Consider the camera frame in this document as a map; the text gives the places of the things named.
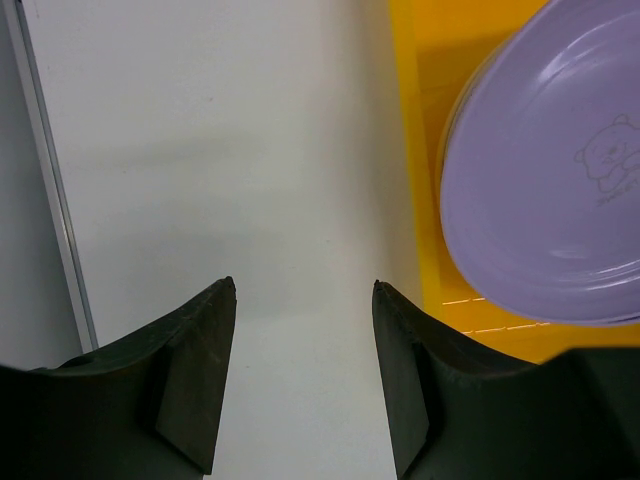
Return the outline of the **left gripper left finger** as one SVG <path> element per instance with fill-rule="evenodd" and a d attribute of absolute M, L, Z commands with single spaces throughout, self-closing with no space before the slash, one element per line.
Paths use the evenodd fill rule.
<path fill-rule="evenodd" d="M 1 370 L 5 479 L 212 472 L 236 320 L 231 278 L 56 368 Z"/>

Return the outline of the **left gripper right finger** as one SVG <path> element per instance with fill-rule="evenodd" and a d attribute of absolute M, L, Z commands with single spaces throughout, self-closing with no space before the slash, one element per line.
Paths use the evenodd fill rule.
<path fill-rule="evenodd" d="M 578 348 L 530 363 L 380 281 L 372 317 L 398 478 L 638 477 L 637 348 Z"/>

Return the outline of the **purple plate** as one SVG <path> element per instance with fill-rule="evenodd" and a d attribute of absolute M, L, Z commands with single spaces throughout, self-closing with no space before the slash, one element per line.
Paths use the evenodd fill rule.
<path fill-rule="evenodd" d="M 639 316 L 639 5 L 552 1 L 452 124 L 440 212 L 486 300 L 550 322 Z"/>

